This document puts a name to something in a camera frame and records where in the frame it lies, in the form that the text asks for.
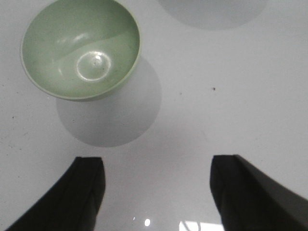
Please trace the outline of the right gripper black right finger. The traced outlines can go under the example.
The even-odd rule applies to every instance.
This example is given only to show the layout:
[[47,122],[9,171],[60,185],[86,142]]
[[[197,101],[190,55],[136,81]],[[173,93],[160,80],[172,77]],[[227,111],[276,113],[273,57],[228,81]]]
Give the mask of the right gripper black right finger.
[[215,155],[210,189],[226,231],[306,231],[308,201],[240,155]]

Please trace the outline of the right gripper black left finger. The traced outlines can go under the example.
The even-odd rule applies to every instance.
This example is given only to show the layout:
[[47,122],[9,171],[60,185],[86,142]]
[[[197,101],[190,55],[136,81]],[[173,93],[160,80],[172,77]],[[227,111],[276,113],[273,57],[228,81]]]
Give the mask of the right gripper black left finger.
[[100,157],[77,157],[61,178],[8,230],[92,231],[105,192]]

